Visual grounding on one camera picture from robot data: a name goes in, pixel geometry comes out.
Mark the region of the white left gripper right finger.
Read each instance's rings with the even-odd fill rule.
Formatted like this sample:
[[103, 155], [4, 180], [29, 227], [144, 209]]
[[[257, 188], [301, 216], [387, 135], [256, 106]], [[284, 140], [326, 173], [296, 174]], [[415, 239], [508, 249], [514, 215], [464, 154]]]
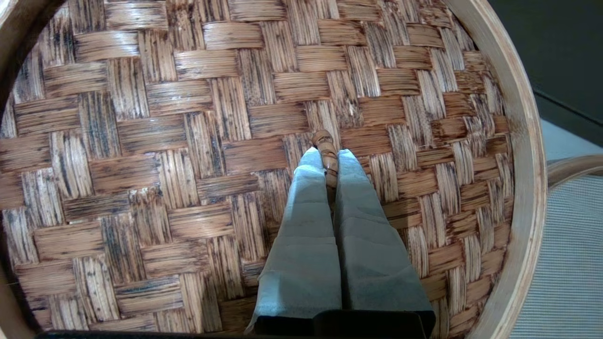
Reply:
[[351, 150], [338, 153], [335, 229], [345, 307], [421, 312], [431, 303], [400, 234]]

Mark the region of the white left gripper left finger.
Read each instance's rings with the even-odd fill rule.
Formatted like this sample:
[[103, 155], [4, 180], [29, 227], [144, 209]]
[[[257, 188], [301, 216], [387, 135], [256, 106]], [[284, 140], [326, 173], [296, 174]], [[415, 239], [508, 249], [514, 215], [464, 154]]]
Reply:
[[293, 172], [282, 223], [262, 273], [247, 327], [260, 317], [311, 319], [342, 308], [340, 259], [326, 193], [325, 168], [316, 148]]

